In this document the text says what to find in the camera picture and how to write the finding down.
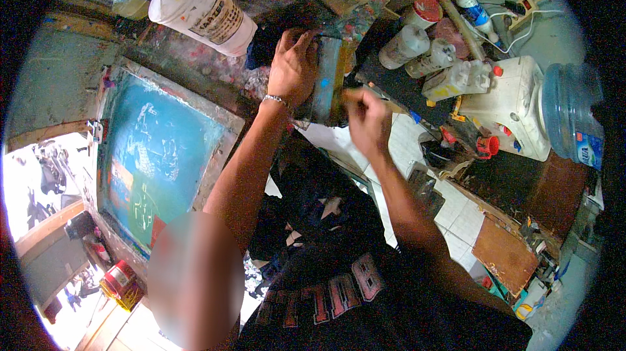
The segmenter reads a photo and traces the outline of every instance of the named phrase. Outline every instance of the man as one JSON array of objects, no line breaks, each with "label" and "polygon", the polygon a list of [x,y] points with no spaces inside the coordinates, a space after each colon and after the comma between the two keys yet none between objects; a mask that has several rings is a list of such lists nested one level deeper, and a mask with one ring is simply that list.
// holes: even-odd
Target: man
[{"label": "man", "polygon": [[[242,254],[253,238],[289,112],[308,98],[316,77],[316,34],[299,34],[288,30],[278,42],[270,97],[204,208],[224,220]],[[350,136],[379,178],[399,251],[385,243],[369,198],[322,187],[311,199],[341,198],[348,205],[339,205],[339,213],[349,214],[337,224],[319,223],[318,233],[310,233],[315,237],[289,254],[231,345],[242,350],[524,349],[530,328],[450,259],[434,220],[425,216],[395,167],[387,147],[391,112],[367,90],[344,96]]]}]

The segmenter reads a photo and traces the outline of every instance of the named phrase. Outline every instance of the red lid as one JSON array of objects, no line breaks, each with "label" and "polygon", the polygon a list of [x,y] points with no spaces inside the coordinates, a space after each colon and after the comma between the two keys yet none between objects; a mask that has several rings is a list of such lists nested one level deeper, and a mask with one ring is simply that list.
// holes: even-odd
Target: red lid
[{"label": "red lid", "polygon": [[438,22],[443,17],[443,10],[437,0],[416,0],[413,10],[428,22]]}]

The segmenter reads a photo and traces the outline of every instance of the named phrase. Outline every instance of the man's right hand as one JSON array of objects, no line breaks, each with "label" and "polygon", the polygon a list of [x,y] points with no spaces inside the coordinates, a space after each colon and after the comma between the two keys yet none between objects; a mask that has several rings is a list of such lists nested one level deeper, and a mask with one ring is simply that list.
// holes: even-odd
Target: man's right hand
[{"label": "man's right hand", "polygon": [[367,89],[345,90],[350,137],[356,148],[370,161],[389,157],[391,110]]}]

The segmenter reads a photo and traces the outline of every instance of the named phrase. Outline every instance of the blue paint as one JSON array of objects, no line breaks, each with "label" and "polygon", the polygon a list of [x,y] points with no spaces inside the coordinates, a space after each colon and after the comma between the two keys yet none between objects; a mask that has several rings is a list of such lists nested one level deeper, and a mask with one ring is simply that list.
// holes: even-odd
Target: blue paint
[{"label": "blue paint", "polygon": [[168,223],[191,209],[225,128],[132,75],[115,91],[104,206],[132,237],[149,246],[154,216]]}]

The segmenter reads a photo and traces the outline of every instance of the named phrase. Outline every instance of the bucket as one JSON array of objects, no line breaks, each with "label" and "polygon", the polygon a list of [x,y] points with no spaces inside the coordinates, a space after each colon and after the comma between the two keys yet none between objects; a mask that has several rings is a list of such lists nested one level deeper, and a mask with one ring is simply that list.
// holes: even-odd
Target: bucket
[{"label": "bucket", "polygon": [[479,137],[476,140],[476,148],[480,159],[491,159],[491,156],[498,153],[500,141],[497,136]]},{"label": "bucket", "polygon": [[426,30],[439,22],[443,9],[437,0],[416,0],[403,12],[404,25],[413,25]]},{"label": "bucket", "polygon": [[126,261],[120,260],[105,273],[100,280],[100,286],[107,297],[114,299],[119,306],[130,312],[144,295],[135,279],[133,269]]}]

